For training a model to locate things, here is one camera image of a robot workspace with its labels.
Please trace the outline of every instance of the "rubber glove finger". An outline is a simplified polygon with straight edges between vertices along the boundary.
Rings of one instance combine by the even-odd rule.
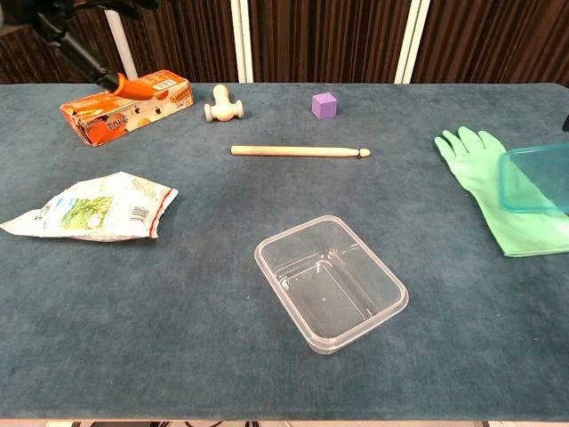
[[[466,126],[459,127],[459,137],[469,153],[476,153],[484,149],[484,143],[480,137]]]
[[[491,151],[495,151],[497,153],[505,153],[506,152],[506,149],[504,149],[504,146],[501,145],[501,142],[498,141],[496,138],[494,138],[487,131],[480,131],[478,133],[478,135],[480,136],[480,139],[484,143],[484,146],[486,149],[489,149]]]
[[[451,146],[453,147],[456,158],[460,159],[466,157],[469,154],[466,150],[466,147],[464,147],[462,141],[459,140],[453,133],[450,133],[448,131],[443,131],[443,136],[446,138],[447,141],[450,142]]]
[[[437,145],[438,151],[441,153],[441,156],[446,161],[446,163],[451,163],[453,160],[456,160],[453,149],[451,149],[451,146],[448,145],[448,142],[442,139],[440,136],[437,136],[435,138],[435,145]]]

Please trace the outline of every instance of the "transparent food container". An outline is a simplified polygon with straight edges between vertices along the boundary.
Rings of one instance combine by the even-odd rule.
[[[322,216],[261,242],[255,260],[312,350],[331,354],[395,316],[399,279],[340,219]]]
[[[569,144],[513,149],[499,161],[502,208],[569,212]]]

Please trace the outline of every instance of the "blue tablecloth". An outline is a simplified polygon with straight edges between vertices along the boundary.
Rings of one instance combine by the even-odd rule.
[[[0,222],[125,171],[180,191],[157,240],[0,233],[0,417],[569,419],[569,254],[504,257],[433,138],[569,142],[559,85],[230,85],[245,118],[196,105],[84,145],[59,105],[90,85],[4,85]],[[338,116],[319,121],[314,93]],[[232,157],[232,144],[369,148],[367,159]],[[332,356],[304,342],[253,251],[340,216],[409,290]]]

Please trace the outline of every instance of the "wooden drumstick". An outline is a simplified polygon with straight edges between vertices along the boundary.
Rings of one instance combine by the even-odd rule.
[[[335,147],[271,147],[234,145],[234,156],[300,156],[300,157],[369,157],[369,149],[340,149]]]

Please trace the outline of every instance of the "purple cube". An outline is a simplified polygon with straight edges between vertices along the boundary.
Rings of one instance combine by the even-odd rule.
[[[320,119],[336,116],[338,102],[331,93],[319,93],[312,97],[312,113]]]

